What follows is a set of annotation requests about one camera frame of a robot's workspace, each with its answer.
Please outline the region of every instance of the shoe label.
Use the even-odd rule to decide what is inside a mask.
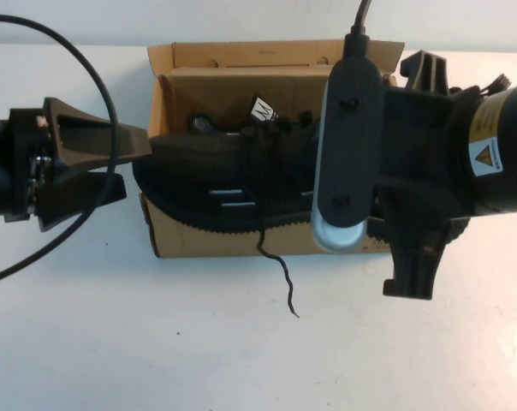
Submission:
[[[255,104],[251,109],[251,117],[258,123],[271,122],[277,117],[274,109],[270,107],[263,99],[257,97]]]

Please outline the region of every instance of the cardboard box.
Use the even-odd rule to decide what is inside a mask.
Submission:
[[[150,47],[156,80],[148,134],[187,131],[193,110],[208,113],[224,127],[241,124],[253,94],[283,116],[303,110],[321,112],[325,82],[332,65],[342,58],[342,40],[257,43],[172,44]],[[387,77],[394,73],[403,43],[372,41],[368,58]],[[256,255],[258,233],[225,235],[177,223],[144,195],[141,204],[158,257]],[[279,255],[322,253],[310,224],[269,229],[264,243]],[[356,252],[388,252],[388,244],[366,238]]]

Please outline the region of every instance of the black shoe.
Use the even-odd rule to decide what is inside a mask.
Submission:
[[[158,209],[197,229],[306,223],[318,151],[318,122],[309,123],[278,118],[238,134],[160,135],[150,141],[152,155],[133,163],[134,177]]]

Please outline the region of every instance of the white table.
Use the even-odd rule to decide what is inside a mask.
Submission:
[[[82,50],[145,127],[146,49]],[[517,84],[517,55],[444,55],[454,85]],[[67,54],[0,45],[0,117],[45,95],[104,115]],[[382,297],[386,254],[287,258],[298,320],[275,262],[156,259],[121,170],[127,200],[0,283],[0,411],[517,410],[517,215],[472,222],[431,302]],[[0,269],[58,231],[0,219]]]

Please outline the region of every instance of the yellow warning sticker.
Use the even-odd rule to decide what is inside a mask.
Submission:
[[[487,140],[498,135],[498,121],[506,98],[512,90],[484,98],[473,115],[469,142]]]
[[[489,146],[485,147],[483,151],[480,154],[478,154],[478,156],[475,158],[475,161],[479,161],[480,163],[492,167],[492,156],[490,155]]]
[[[468,136],[468,152],[473,174],[477,177],[504,171],[498,148],[500,113],[512,90],[484,98],[473,115]]]

